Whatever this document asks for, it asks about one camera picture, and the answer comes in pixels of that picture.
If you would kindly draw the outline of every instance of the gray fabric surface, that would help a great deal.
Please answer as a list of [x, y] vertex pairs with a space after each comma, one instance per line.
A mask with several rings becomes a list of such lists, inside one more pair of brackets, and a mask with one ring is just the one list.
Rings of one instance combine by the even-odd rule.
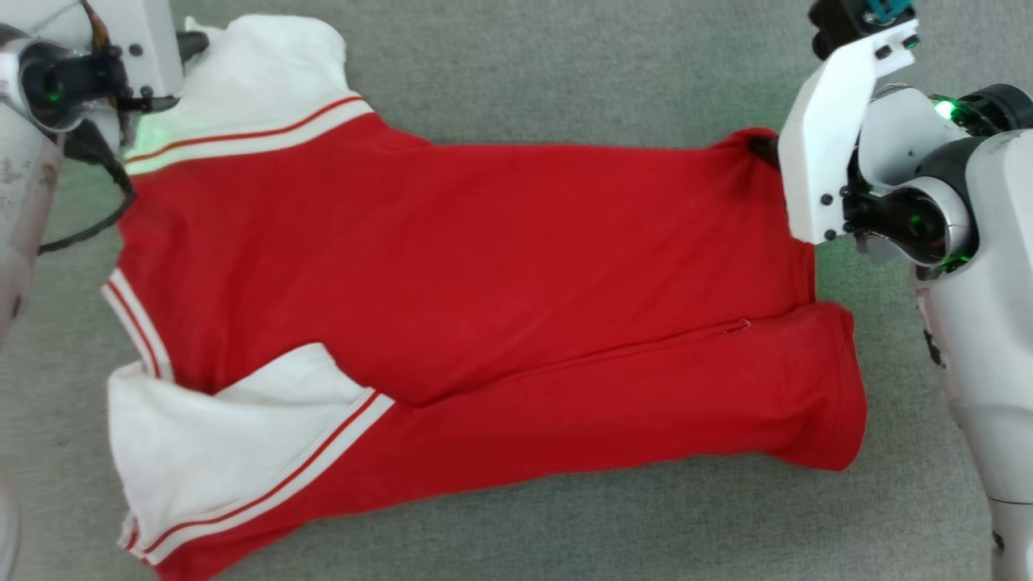
[[[809, 1], [184, 0], [179, 16], [321, 18], [348, 77], [388, 122], [442, 142], [703, 146], [779, 126], [810, 54]], [[1029, 0], [926, 0], [920, 64], [901, 79], [964, 94], [1033, 87]], [[51, 235], [115, 203], [69, 166]], [[0, 355], [0, 465], [24, 503], [22, 580], [152, 575], [116, 548], [124, 513], [104, 379], [135, 359], [98, 288], [114, 233], [39, 262], [30, 312]], [[856, 464], [818, 473], [762, 457], [696, 458], [554, 478], [305, 527], [225, 579], [977, 580], [989, 518], [928, 361], [906, 271], [841, 241], [822, 297], [857, 318], [871, 402]]]

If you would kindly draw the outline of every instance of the garment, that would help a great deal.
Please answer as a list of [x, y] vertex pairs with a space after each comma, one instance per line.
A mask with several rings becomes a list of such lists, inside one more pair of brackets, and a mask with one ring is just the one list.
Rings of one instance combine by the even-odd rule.
[[122, 544], [211, 577], [327, 516], [697, 454], [840, 470], [866, 402], [780, 177], [705, 150], [436, 146], [317, 21], [214, 35], [146, 118], [104, 288]]

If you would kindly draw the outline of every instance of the striped trim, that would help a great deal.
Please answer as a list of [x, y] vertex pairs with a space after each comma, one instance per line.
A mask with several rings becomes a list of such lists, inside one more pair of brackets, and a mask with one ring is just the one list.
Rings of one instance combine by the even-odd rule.
[[157, 565], [185, 543], [230, 530], [275, 509], [304, 490], [337, 462], [394, 403], [389, 397], [368, 390], [315, 452], [261, 496], [219, 516], [178, 524], [161, 533], [146, 549], [137, 546], [142, 540], [134, 534], [129, 539], [126, 550], [142, 556], [149, 564]]
[[129, 156], [125, 160], [125, 167], [129, 175], [140, 175], [188, 159], [287, 149], [314, 140], [369, 113], [373, 113], [373, 109], [362, 97], [354, 95], [330, 103], [309, 117], [285, 127], [173, 142], [153, 152]]
[[173, 364], [168, 359], [168, 351], [165, 350], [165, 344], [120, 269], [112, 273], [107, 284], [100, 293], [136, 345], [148, 373], [158, 379], [175, 383]]

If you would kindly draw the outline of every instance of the white fabric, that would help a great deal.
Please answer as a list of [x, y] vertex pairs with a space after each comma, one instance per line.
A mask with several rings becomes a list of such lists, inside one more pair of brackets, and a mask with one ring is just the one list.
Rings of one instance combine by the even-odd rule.
[[321, 344], [290, 351], [214, 397], [157, 379], [142, 363], [119, 369], [108, 380], [109, 435], [138, 533], [134, 552], [179, 527], [148, 551], [156, 563], [190, 539], [278, 506], [392, 404], [342, 373]]
[[[193, 19], [187, 21], [187, 28], [208, 33], [210, 47], [189, 63], [179, 104], [138, 120], [136, 141], [124, 152], [126, 158], [150, 155], [187, 140], [280, 131], [331, 103], [358, 97], [345, 79], [344, 39], [324, 22], [255, 14], [233, 21], [225, 31], [202, 27]], [[347, 118], [335, 120], [335, 125], [322, 131], [370, 113], [368, 105], [359, 103], [348, 110]], [[318, 134], [308, 134], [306, 140]], [[298, 145], [267, 142], [267, 149], [259, 151]], [[180, 154], [177, 160], [202, 156]], [[153, 171], [154, 164], [151, 160], [147, 171]], [[139, 164], [128, 163], [127, 170], [142, 173]]]

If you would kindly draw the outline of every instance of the white stripe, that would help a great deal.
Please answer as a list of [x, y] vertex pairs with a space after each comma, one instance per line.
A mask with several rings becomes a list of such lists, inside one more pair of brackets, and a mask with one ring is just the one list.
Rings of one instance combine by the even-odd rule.
[[206, 157], [222, 157], [226, 155], [242, 155], [249, 153], [262, 153], [276, 151], [302, 145], [312, 141], [334, 128], [343, 125], [357, 117], [373, 113], [373, 109], [364, 100], [355, 100], [342, 105], [338, 105], [319, 117], [309, 121], [305, 125], [287, 131], [264, 137], [246, 137], [239, 140], [226, 140], [220, 142], [201, 143], [177, 147], [150, 159], [131, 161], [126, 163], [126, 172], [130, 176], [149, 174], [156, 172], [188, 159], [201, 159]]
[[112, 307], [115, 311], [115, 315], [119, 317], [122, 323], [122, 328], [125, 329], [126, 334], [129, 335], [129, 339], [132, 344], [136, 346], [136, 351], [139, 353], [139, 359], [144, 362], [144, 368], [147, 369], [147, 374], [154, 377], [154, 364], [151, 362], [151, 353], [147, 350], [147, 344], [144, 342], [144, 338], [139, 336], [136, 332], [136, 326], [132, 324], [132, 318], [129, 313], [122, 306], [122, 301], [115, 295], [115, 292], [111, 289], [109, 286], [104, 284], [100, 288], [100, 295], [107, 301], [107, 305]]
[[147, 311], [144, 309], [144, 305], [140, 304], [139, 299], [136, 298], [136, 294], [133, 293], [129, 280], [126, 279], [121, 269], [115, 269], [109, 280], [122, 295], [126, 308], [132, 313], [132, 317], [136, 319], [144, 339], [146, 339], [146, 344], [144, 344], [144, 349], [140, 353], [145, 359], [148, 358], [147, 344], [150, 344], [151, 350], [154, 351], [154, 358], [157, 360], [155, 364], [158, 366], [157, 370], [161, 372], [161, 378], [169, 384], [175, 384], [176, 378], [173, 375], [173, 364], [168, 359], [168, 351], [165, 350], [165, 343], [161, 341], [158, 330], [155, 329], [154, 324], [151, 323], [151, 317], [148, 316]]
[[[214, 522], [211, 524], [198, 524], [194, 526], [187, 526], [177, 530], [176, 532], [169, 534], [160, 545], [155, 547], [148, 555], [145, 556], [145, 560], [152, 565], [156, 565], [168, 557], [176, 549], [182, 546], [184, 543], [193, 541], [194, 539], [199, 539], [201, 537], [208, 537], [210, 534], [216, 534], [226, 530], [230, 530], [248, 521], [279, 507], [284, 501], [298, 494], [305, 489], [308, 485], [314, 482], [320, 475], [322, 475], [327, 468], [330, 468], [337, 460], [349, 449], [358, 438], [366, 433], [370, 427], [373, 426], [395, 403], [393, 399], [385, 395], [377, 395], [373, 403], [363, 411], [357, 418], [355, 418], [347, 428], [341, 431], [340, 434], [334, 438], [334, 441], [327, 446], [323, 452], [315, 458], [311, 464], [309, 464], [305, 470], [300, 475], [294, 477], [293, 480], [288, 482], [283, 488], [278, 490], [275, 494], [241, 512], [240, 514], [233, 515], [232, 517], [221, 520], [219, 522]], [[355, 402], [356, 408], [361, 407], [369, 398], [364, 397]], [[334, 429], [337, 429], [347, 421], [350, 417], [349, 414], [341, 422], [335, 424]], [[323, 440], [319, 440], [317, 444], [321, 445]], [[303, 456], [302, 461], [298, 465], [304, 464], [309, 460], [311, 456]], [[237, 508], [246, 506], [248, 502], [253, 501], [249, 499], [248, 501], [242, 501], [237, 504]], [[236, 508], [222, 511], [223, 514], [231, 513]]]

